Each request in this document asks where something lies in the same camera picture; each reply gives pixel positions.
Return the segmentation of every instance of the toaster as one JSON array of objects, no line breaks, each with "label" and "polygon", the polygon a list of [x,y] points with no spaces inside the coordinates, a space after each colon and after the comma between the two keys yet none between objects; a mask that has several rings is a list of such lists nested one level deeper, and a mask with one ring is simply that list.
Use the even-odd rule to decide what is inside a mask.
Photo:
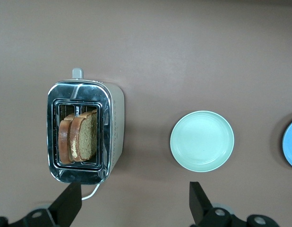
[{"label": "toaster", "polygon": [[[63,164],[59,156],[60,122],[96,109],[96,154],[83,162]],[[72,79],[56,83],[48,93],[48,165],[54,178],[64,183],[99,184],[110,175],[123,148],[124,94],[115,84],[85,80],[83,70],[73,69]]]}]

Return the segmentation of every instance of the bread slice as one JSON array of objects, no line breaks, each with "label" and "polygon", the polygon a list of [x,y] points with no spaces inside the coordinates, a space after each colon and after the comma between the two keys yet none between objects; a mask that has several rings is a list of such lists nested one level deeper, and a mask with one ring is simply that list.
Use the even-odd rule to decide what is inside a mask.
[{"label": "bread slice", "polygon": [[91,159],[96,154],[96,110],[85,112],[76,117],[70,128],[70,149],[76,162]]},{"label": "bread slice", "polygon": [[75,115],[72,113],[64,118],[60,122],[59,127],[59,134],[58,134],[58,148],[59,148],[59,156],[60,161],[63,164],[69,164],[74,161],[71,150],[70,150],[70,142],[69,142],[69,135],[70,135],[70,127],[72,124]]}]

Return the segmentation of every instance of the toaster slot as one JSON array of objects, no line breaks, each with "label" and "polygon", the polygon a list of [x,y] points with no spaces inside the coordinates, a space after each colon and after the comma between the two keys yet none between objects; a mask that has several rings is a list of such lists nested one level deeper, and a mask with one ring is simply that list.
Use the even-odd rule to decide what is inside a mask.
[{"label": "toaster slot", "polygon": [[[97,112],[97,123],[96,123],[96,154],[89,160],[84,162],[72,162],[69,164],[63,164],[60,161],[59,156],[59,147],[58,145],[58,138],[59,138],[59,127],[60,122],[68,115],[74,114],[75,116],[79,116],[82,113],[89,112],[96,110]],[[96,170],[102,168],[102,141],[101,141],[101,134],[102,134],[102,116],[101,116],[101,105],[98,103],[90,103],[90,102],[78,102],[78,101],[64,101],[58,100],[54,105],[53,113],[55,116],[53,117],[53,124],[56,130],[53,131],[54,133],[54,157],[55,163],[57,166],[62,168],[70,168],[70,169],[77,169],[77,170]]]},{"label": "toaster slot", "polygon": [[61,122],[65,117],[75,112],[74,105],[59,105],[59,122]]}]

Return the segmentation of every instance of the white power cord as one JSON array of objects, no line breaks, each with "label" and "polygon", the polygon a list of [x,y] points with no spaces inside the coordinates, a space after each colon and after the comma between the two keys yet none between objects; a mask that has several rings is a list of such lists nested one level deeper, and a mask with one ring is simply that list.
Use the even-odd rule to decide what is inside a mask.
[{"label": "white power cord", "polygon": [[98,190],[99,186],[100,186],[100,183],[96,185],[96,187],[94,188],[93,192],[92,192],[90,195],[83,197],[83,198],[82,198],[82,201],[83,201],[83,200],[87,200],[87,199],[89,199],[90,197],[92,197],[92,196],[96,193],[96,191]]}]

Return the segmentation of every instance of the plate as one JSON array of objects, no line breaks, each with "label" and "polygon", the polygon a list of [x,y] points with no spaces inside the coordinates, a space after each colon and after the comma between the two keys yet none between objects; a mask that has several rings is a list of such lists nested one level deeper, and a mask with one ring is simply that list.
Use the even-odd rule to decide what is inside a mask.
[{"label": "plate", "polygon": [[211,111],[187,114],[174,126],[170,148],[175,160],[195,172],[217,169],[230,157],[234,134],[221,115]]},{"label": "plate", "polygon": [[292,165],[292,123],[283,136],[283,153],[290,165]]}]

